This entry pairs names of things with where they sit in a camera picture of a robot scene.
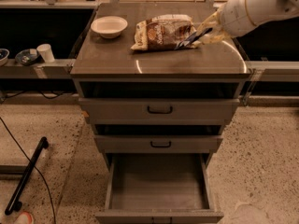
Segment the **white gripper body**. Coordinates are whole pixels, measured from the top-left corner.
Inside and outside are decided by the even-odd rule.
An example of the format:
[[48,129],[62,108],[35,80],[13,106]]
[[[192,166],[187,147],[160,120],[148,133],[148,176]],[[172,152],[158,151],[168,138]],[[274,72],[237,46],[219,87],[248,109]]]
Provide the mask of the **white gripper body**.
[[251,20],[247,0],[228,0],[218,9],[222,29],[231,37],[243,36],[256,28]]

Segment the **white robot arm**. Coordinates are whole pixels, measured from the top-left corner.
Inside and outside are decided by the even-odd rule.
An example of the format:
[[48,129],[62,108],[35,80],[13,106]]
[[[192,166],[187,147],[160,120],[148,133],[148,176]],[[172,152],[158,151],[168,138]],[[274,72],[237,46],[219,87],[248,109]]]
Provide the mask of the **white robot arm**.
[[270,21],[283,21],[299,16],[299,0],[228,0],[197,28],[202,44],[218,43],[227,38],[248,34]]

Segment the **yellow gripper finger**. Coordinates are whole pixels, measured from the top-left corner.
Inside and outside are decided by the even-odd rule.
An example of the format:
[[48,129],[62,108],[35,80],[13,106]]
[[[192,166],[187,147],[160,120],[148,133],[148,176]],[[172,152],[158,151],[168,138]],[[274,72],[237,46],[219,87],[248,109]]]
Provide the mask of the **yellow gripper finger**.
[[231,36],[226,33],[225,31],[223,30],[220,30],[220,31],[212,31],[206,35],[203,35],[199,41],[206,45],[206,44],[213,44],[213,43],[219,43],[221,42],[222,40],[225,40],[225,39],[228,39],[230,38]]
[[200,23],[200,25],[197,28],[197,31],[198,32],[204,32],[205,30],[219,31],[220,29],[221,29],[220,13],[216,11]]

